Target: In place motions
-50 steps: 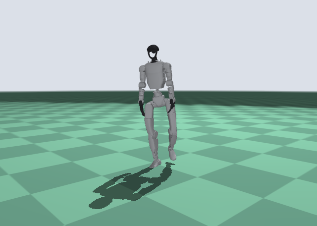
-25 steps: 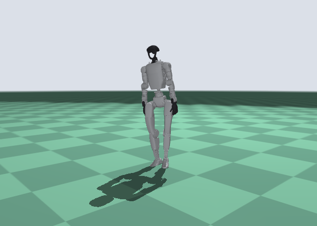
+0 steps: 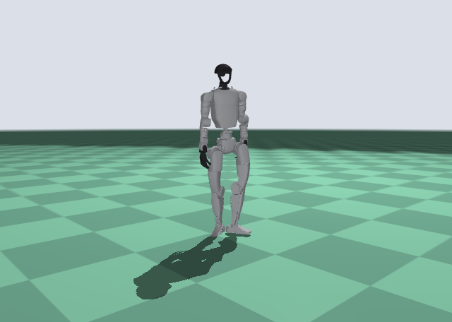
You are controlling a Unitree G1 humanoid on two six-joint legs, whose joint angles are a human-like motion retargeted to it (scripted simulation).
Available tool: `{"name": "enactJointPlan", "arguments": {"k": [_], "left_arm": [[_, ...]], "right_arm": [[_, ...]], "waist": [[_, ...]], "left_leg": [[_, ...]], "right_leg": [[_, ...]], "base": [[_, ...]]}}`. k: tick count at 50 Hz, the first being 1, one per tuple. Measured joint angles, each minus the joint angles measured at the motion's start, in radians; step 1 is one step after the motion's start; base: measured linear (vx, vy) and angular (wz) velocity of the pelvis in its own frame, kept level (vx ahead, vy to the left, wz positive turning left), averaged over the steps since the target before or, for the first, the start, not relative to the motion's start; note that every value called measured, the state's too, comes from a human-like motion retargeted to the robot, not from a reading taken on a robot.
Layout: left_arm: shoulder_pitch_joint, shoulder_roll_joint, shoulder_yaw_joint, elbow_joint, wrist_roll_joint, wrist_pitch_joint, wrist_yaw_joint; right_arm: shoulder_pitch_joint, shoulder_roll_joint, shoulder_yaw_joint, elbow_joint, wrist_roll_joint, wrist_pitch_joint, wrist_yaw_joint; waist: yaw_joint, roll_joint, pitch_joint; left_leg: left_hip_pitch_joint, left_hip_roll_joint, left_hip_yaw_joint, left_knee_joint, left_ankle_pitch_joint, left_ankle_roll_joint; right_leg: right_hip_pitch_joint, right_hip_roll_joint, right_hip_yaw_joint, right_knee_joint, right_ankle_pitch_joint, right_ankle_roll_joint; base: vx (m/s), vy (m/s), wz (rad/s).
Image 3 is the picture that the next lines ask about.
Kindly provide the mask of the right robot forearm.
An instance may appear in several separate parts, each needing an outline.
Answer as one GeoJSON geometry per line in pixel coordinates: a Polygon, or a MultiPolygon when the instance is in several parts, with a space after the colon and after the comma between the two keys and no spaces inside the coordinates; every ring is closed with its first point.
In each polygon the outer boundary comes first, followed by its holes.
{"type": "MultiPolygon", "coordinates": [[[[203,151],[203,146],[208,144],[208,129],[203,128],[203,118],[201,118],[200,122],[200,143],[198,145],[198,149],[203,151]]],[[[208,146],[207,146],[208,147],[208,146]]]]}

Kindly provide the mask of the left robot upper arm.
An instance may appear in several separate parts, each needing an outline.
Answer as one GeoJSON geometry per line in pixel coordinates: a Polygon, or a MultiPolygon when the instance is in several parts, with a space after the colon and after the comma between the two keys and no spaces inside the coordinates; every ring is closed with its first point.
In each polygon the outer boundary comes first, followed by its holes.
{"type": "Polygon", "coordinates": [[[238,122],[240,124],[247,123],[249,121],[249,117],[245,114],[246,111],[246,93],[243,91],[239,91],[239,117],[238,122]]]}

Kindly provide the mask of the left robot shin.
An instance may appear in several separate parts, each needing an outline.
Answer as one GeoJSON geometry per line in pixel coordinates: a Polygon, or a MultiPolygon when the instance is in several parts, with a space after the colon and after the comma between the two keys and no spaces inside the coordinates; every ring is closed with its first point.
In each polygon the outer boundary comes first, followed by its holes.
{"type": "MultiPolygon", "coordinates": [[[[239,194],[232,194],[231,195],[231,210],[232,210],[232,225],[237,227],[239,216],[242,210],[243,202],[244,202],[244,193],[245,193],[245,187],[243,192],[239,194]]],[[[232,226],[232,227],[233,227],[232,226]]]]}

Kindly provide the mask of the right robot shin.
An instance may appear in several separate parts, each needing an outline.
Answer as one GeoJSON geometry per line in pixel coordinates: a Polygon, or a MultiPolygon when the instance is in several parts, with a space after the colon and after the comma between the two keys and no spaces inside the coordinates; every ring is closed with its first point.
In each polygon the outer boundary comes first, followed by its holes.
{"type": "Polygon", "coordinates": [[[222,210],[224,206],[224,197],[218,198],[216,193],[212,193],[211,197],[213,213],[215,215],[216,227],[222,227],[222,210]]]}

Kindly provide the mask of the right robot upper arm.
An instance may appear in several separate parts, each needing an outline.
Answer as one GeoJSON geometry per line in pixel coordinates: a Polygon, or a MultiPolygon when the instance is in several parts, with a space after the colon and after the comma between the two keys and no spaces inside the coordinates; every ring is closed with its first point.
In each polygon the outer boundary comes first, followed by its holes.
{"type": "Polygon", "coordinates": [[[213,91],[201,95],[201,118],[203,118],[203,127],[209,127],[211,119],[208,118],[210,111],[210,102],[213,99],[213,91]]]}

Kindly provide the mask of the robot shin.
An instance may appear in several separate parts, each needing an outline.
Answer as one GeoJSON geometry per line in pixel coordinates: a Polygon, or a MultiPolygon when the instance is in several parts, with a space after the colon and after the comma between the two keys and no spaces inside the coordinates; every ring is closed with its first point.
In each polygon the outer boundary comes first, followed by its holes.
{"type": "MultiPolygon", "coordinates": [[[[243,202],[244,202],[244,193],[245,193],[245,187],[243,192],[239,194],[232,194],[231,195],[231,210],[232,210],[232,225],[237,227],[239,216],[242,210],[243,202]]],[[[233,227],[232,226],[232,227],[233,227]]]]}
{"type": "Polygon", "coordinates": [[[222,227],[222,210],[224,206],[224,197],[218,198],[216,193],[212,193],[211,197],[213,213],[215,215],[216,227],[222,227]]]}

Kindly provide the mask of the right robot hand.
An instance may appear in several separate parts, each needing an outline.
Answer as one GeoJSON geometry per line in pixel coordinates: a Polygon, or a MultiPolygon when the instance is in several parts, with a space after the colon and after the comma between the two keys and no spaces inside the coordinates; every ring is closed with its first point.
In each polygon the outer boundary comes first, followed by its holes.
{"type": "Polygon", "coordinates": [[[207,146],[204,145],[203,146],[203,151],[199,150],[200,154],[200,161],[201,161],[201,165],[203,165],[203,167],[205,167],[206,169],[209,169],[209,166],[207,165],[207,163],[209,165],[211,165],[211,163],[208,161],[207,156],[206,156],[206,152],[207,152],[207,146]]]}

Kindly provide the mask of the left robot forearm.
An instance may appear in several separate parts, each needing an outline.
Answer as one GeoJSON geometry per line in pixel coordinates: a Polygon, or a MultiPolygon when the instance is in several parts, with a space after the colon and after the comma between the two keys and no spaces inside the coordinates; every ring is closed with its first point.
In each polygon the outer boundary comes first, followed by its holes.
{"type": "Polygon", "coordinates": [[[247,131],[248,123],[249,122],[239,125],[239,127],[240,127],[240,140],[239,140],[239,142],[241,142],[241,143],[244,143],[245,140],[247,140],[247,142],[248,142],[248,139],[247,139],[248,138],[248,131],[247,131]]]}

